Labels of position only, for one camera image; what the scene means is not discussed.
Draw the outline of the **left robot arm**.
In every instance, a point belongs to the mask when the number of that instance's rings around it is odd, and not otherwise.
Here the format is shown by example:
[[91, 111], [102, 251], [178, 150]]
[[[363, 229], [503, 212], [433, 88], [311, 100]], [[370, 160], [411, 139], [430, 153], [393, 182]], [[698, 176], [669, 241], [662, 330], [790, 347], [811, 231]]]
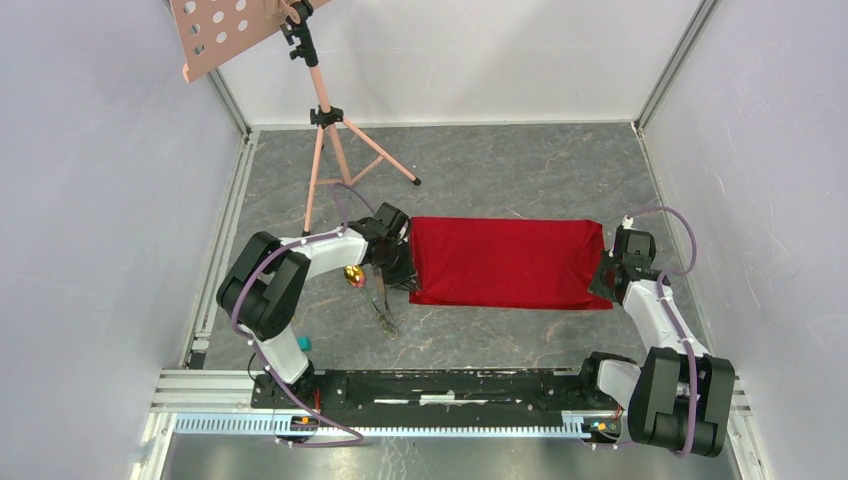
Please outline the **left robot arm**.
[[412, 219], [383, 203], [375, 213], [321, 234], [295, 238], [254, 234], [221, 282], [216, 302], [234, 332], [248, 340], [290, 407], [306, 405], [314, 394], [314, 366], [291, 328], [304, 286], [312, 278], [339, 271], [355, 288], [373, 287], [368, 300], [384, 333], [398, 327], [388, 302], [391, 289], [415, 292], [418, 273], [409, 236]]

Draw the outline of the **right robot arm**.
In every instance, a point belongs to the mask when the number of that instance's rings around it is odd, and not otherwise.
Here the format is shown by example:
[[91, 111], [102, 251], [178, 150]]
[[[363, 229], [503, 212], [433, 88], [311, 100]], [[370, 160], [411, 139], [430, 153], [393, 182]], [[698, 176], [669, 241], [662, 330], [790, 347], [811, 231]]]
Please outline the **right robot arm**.
[[653, 235], [627, 224], [618, 226], [613, 246], [602, 252], [589, 291], [623, 308], [647, 356], [637, 364], [592, 353], [580, 369], [578, 396], [591, 408], [614, 400], [635, 443], [716, 457], [724, 448], [736, 372], [695, 338], [667, 274], [653, 267], [655, 257]]

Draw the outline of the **red cloth napkin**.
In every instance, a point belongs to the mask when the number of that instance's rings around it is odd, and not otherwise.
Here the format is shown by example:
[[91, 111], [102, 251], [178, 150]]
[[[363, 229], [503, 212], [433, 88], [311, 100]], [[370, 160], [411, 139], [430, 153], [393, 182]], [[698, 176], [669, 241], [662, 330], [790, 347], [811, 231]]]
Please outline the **red cloth napkin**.
[[417, 305], [609, 310], [589, 291], [604, 250], [593, 220], [419, 216], [410, 244]]

